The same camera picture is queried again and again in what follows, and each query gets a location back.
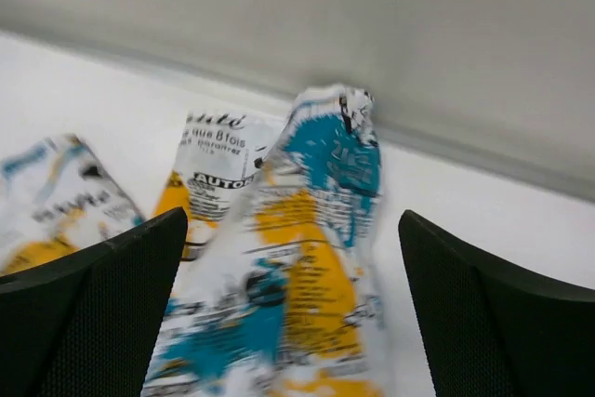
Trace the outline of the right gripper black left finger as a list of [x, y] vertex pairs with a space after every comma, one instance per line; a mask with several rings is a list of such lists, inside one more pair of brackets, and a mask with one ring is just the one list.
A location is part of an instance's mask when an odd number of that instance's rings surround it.
[[182, 208], [1, 279], [4, 396], [138, 396], [187, 233]]

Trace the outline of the printed white teal yellow shorts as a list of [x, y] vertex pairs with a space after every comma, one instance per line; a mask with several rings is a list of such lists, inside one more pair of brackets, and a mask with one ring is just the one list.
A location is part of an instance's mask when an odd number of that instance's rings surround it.
[[[153, 212], [185, 245], [138, 396], [379, 396], [370, 274], [381, 196], [373, 97], [310, 88], [284, 123], [193, 111]], [[1, 279], [151, 220], [72, 134], [1, 163]]]

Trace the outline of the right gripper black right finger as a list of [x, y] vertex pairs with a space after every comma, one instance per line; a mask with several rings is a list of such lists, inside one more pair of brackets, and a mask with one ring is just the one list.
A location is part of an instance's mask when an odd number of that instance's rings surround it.
[[593, 290], [499, 258], [411, 210], [399, 237], [436, 395], [593, 395]]

